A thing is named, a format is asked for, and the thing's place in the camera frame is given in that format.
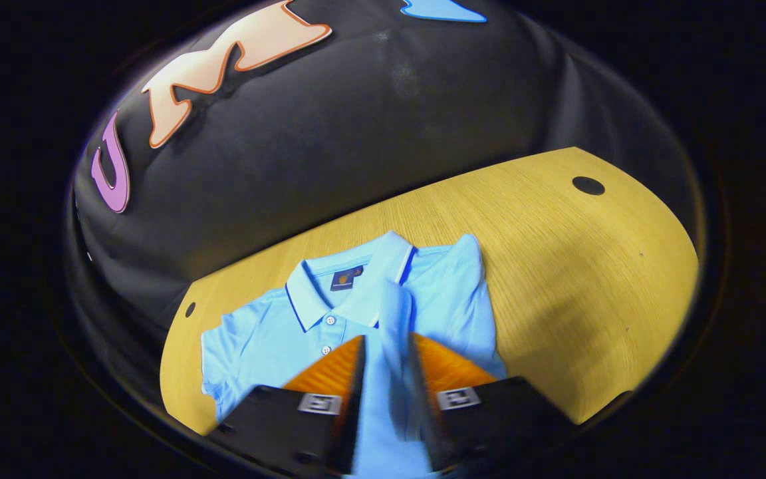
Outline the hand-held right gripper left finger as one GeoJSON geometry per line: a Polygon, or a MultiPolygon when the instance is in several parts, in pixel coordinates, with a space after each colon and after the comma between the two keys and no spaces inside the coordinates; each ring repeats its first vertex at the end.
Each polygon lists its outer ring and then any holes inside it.
{"type": "Polygon", "coordinates": [[[359,335],[282,388],[256,385],[207,439],[272,477],[352,472],[366,364],[359,335]]]}

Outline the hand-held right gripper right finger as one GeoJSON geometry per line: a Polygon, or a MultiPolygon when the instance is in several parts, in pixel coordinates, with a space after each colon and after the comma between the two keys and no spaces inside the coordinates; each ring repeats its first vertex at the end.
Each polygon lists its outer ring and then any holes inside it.
{"type": "Polygon", "coordinates": [[[577,431],[528,380],[496,379],[429,337],[410,335],[408,364],[423,443],[435,471],[517,475],[577,431]]]}

